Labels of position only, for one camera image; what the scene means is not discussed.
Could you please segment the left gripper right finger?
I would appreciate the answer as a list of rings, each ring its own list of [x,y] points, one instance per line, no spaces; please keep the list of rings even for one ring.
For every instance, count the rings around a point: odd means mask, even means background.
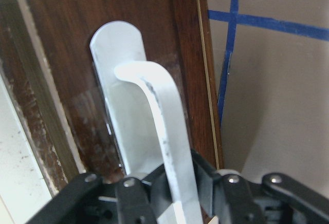
[[[238,174],[222,176],[198,152],[191,151],[200,205],[220,223],[264,223],[249,183]]]

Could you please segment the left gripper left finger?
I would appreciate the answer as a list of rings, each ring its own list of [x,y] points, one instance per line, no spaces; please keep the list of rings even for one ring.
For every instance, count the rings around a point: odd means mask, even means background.
[[[170,189],[164,165],[139,180],[127,177],[115,186],[119,223],[157,223],[170,206]]]

